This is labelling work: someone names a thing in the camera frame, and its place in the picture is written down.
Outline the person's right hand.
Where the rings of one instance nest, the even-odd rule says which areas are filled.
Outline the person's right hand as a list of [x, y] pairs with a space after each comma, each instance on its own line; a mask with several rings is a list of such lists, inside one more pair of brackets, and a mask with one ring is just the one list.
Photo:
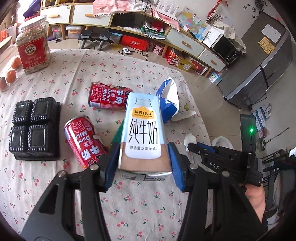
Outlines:
[[248, 197], [248, 200], [256, 212], [260, 222], [262, 222], [266, 207], [264, 187], [262, 184], [257, 187], [248, 183], [245, 185], [245, 187], [245, 195]]

